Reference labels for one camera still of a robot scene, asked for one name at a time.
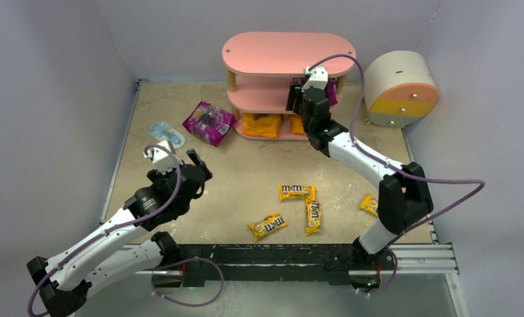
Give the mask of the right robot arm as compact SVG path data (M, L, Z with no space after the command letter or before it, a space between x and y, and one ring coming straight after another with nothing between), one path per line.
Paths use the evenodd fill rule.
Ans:
M286 109L301 117L310 145L352 168L378 190L378 220L353 242L356 257L367 260L425 218L434 204L419 164L383 157L332 119L329 108L325 90L290 85Z

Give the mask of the large orange gummy candy bag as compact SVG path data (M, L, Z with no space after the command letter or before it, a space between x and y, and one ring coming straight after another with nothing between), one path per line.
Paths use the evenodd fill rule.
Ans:
M252 137L276 139L282 121L282 114L245 113L243 116L243 133Z

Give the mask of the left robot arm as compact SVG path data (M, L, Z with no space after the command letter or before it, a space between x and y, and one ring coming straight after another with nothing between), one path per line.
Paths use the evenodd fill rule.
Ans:
M42 316L72 316L100 291L136 272L187 267L189 260L171 234L153 230L186 214L213 174L193 149L186 152L190 163L161 144L146 147L144 155L154 165L147 173L149 186L138 189L80 242L27 263L35 283L29 316L37 316L36 299L46 309Z

